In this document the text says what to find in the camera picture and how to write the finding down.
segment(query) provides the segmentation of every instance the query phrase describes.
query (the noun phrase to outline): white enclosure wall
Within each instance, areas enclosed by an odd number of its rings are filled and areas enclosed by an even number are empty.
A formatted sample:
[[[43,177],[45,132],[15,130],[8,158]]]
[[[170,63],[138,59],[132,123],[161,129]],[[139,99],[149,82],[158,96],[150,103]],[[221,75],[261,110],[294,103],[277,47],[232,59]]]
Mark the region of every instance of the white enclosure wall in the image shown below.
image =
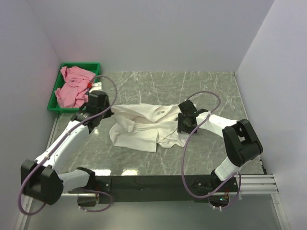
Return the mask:
[[[236,71],[273,0],[28,0],[61,61]]]
[[[307,226],[307,1],[276,0],[237,81],[292,229]]]
[[[25,0],[0,1],[0,229],[16,222],[20,166],[46,148],[59,59]]]

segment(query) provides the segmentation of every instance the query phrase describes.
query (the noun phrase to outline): green tray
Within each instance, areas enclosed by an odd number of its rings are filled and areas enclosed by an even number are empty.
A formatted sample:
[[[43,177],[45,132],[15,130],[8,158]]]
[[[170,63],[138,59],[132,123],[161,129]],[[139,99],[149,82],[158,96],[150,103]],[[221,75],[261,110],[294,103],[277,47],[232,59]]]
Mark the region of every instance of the green tray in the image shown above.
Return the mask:
[[[77,66],[77,67],[80,67],[82,69],[89,70],[89,71],[95,73],[96,75],[99,75],[99,71],[100,71],[100,64],[95,63],[95,62],[67,62],[67,63],[63,63],[61,65],[60,69],[64,66],[67,66],[68,68],[73,67],[73,66]],[[50,110],[50,111],[53,111],[57,114],[76,113],[79,110],[78,108],[66,109],[66,108],[61,108],[58,105],[57,97],[56,97],[54,91],[57,88],[62,88],[64,83],[65,83],[64,78],[63,78],[61,72],[59,71],[56,83],[54,84],[53,91],[52,91],[52,94],[50,96],[50,100],[49,100],[47,109]]]

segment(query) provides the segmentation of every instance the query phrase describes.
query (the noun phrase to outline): pink towel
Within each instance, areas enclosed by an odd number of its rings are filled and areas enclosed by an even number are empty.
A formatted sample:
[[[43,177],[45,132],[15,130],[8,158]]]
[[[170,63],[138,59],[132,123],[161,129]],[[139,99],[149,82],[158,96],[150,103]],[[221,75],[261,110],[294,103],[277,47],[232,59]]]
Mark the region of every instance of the pink towel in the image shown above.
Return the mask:
[[[95,76],[91,71],[79,67],[67,68],[64,66],[61,74],[65,80],[62,89],[54,91],[58,104],[61,108],[79,108],[83,103],[88,102],[88,83]]]

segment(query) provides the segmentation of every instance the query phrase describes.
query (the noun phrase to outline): gray marble table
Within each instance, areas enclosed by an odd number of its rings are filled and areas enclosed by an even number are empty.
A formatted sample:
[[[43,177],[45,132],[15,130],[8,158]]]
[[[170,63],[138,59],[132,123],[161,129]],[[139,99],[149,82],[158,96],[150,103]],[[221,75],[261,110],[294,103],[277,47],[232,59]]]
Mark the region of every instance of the gray marble table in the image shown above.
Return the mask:
[[[171,105],[183,102],[194,92],[208,90],[217,93],[221,106],[215,112],[229,119],[246,118],[245,109],[231,72],[109,72],[118,86],[116,104],[160,104]],[[114,98],[111,83],[103,80],[103,89]],[[198,108],[211,110],[217,99],[210,94],[200,94],[191,99]],[[65,129],[71,114],[58,117],[53,139]],[[78,149],[64,165],[62,173],[85,167],[96,170],[101,175],[174,175],[180,174],[183,148],[174,146],[157,152],[143,152],[115,147],[109,138],[109,130],[114,125],[112,118],[104,119],[80,143]],[[226,157],[222,138],[206,130],[193,136],[188,147],[185,174],[210,174]],[[243,174],[263,174],[260,157],[246,164]]]

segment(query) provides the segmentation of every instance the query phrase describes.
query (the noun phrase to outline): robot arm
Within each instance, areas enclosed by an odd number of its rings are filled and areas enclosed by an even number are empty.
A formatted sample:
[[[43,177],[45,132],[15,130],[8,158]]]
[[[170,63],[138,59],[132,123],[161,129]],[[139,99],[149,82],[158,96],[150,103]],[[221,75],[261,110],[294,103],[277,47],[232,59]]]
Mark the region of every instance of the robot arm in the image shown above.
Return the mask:
[[[84,104],[71,118],[64,132],[58,139],[35,161],[26,160],[21,166],[21,182],[28,174],[43,160],[48,157],[49,152],[54,149],[64,135],[69,136],[61,143],[53,155],[35,172],[27,182],[23,194],[31,196],[49,205],[54,204],[61,196],[72,189],[79,187],[91,187],[95,181],[95,173],[86,168],[77,168],[73,172],[58,174],[63,164],[75,151],[79,143],[86,139],[92,130],[99,125],[104,118],[113,113],[108,110],[104,115],[98,116],[84,124],[79,125],[71,133],[74,126],[80,124],[90,116],[94,116],[109,107],[108,96],[103,91],[90,91],[89,102]]]
[[[210,114],[205,109],[197,110],[190,100],[181,103],[179,108],[182,113],[178,114],[178,132],[191,133]],[[200,128],[224,138],[227,157],[211,173],[219,182],[240,171],[244,164],[263,152],[251,123],[246,119],[236,121],[211,115]]]

